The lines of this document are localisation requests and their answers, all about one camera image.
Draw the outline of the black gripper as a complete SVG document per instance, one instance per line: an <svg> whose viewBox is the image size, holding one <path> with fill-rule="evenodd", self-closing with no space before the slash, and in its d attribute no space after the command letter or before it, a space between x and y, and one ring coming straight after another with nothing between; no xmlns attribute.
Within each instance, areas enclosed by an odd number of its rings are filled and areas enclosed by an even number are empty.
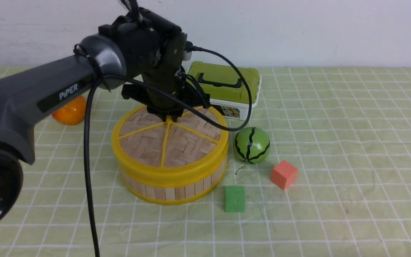
<svg viewBox="0 0 411 257"><path fill-rule="evenodd" d="M210 95L182 66L191 47L187 34L171 34L161 44L161 57L155 66L142 72L141 83L124 83L121 96L144 104L148 112L162 122L168 118L177 122L177 116L182 115L187 107L208 109L211 106Z"/></svg>

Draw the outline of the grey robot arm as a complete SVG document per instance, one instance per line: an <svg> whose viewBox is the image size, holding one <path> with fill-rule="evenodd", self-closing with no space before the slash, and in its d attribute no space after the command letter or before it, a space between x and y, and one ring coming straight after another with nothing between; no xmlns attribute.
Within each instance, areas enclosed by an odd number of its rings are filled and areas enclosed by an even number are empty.
<svg viewBox="0 0 411 257"><path fill-rule="evenodd" d="M141 75L144 85L124 86L132 98L162 120L180 117L186 106L209 107L182 77L192 43L182 29L139 7L101 25L75 45L73 55L0 79L0 220L23 185L21 161L35 161L34 127L67 103L99 86L113 90Z"/></svg>

